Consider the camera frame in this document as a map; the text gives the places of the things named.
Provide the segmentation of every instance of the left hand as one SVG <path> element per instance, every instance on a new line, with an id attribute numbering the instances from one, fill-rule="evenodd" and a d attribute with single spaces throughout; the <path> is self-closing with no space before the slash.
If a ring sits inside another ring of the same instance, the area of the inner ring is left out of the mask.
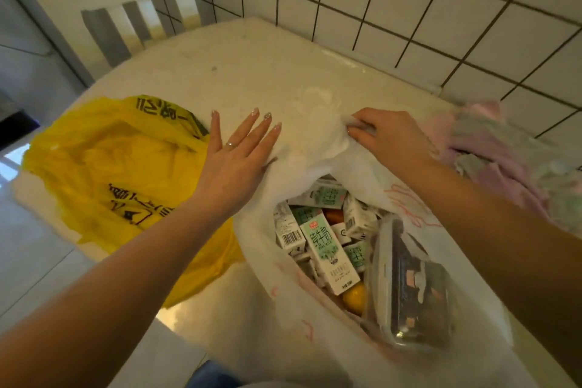
<path id="1" fill-rule="evenodd" d="M 253 129 L 259 117 L 258 108 L 241 123 L 227 144 L 222 145 L 220 115 L 212 112 L 210 141 L 206 162 L 198 186 L 188 200 L 196 203 L 210 217 L 225 221 L 251 199 L 269 165 L 267 158 L 281 132 L 281 123 L 267 134 L 273 118 L 267 113 Z"/>

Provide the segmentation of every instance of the plastic bag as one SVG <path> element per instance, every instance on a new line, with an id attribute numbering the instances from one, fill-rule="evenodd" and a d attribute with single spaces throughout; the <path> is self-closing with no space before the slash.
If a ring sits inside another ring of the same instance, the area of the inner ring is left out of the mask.
<path id="1" fill-rule="evenodd" d="M 99 98 L 33 139 L 23 167 L 56 196 L 61 217 L 112 253 L 196 188 L 208 143 L 191 112 L 153 97 Z M 228 220 L 192 260 L 164 307 L 201 291 L 244 260 Z"/>
<path id="2" fill-rule="evenodd" d="M 429 208 L 351 140 L 331 108 L 312 107 L 300 151 L 283 149 L 251 202 L 234 218 L 241 249 L 284 328 L 300 327 L 362 387 L 536 386 L 516 355 L 505 309 Z M 331 174 L 359 200 L 401 215 L 405 230 L 447 269 L 456 296 L 450 346 L 425 358 L 376 343 L 276 244 L 273 208 Z"/>

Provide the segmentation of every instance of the right arm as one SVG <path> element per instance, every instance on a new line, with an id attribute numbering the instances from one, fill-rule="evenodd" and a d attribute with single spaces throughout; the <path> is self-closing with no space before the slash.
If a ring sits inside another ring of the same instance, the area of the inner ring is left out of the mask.
<path id="1" fill-rule="evenodd" d="M 407 112 L 362 109 L 348 133 L 433 211 L 507 308 L 582 386 L 582 240 L 430 156 Z"/>

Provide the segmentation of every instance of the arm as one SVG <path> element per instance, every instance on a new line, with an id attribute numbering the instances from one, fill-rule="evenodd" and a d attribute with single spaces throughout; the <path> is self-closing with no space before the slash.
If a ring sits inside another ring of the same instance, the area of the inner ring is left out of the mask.
<path id="1" fill-rule="evenodd" d="M 406 112 L 362 109 L 349 134 L 424 200 L 513 315 L 582 385 L 582 240 L 429 155 Z"/>
<path id="2" fill-rule="evenodd" d="M 0 338 L 2 384 L 106 387 L 214 231 L 251 198 L 280 124 L 255 111 L 222 146 L 212 114 L 208 156 L 193 196 L 93 267 Z"/>

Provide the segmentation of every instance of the barcode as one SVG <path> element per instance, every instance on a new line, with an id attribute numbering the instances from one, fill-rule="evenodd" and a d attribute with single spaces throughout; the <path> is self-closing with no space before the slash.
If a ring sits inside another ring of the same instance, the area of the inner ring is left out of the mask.
<path id="1" fill-rule="evenodd" d="M 283 235 L 283 241 L 285 245 L 293 244 L 295 241 L 299 241 L 301 239 L 301 233 L 297 230 L 291 233 L 287 233 L 287 235 Z"/>
<path id="2" fill-rule="evenodd" d="M 356 223 L 356 217 L 352 216 L 347 222 L 346 222 L 346 230 L 350 230 L 353 225 L 355 225 Z"/>

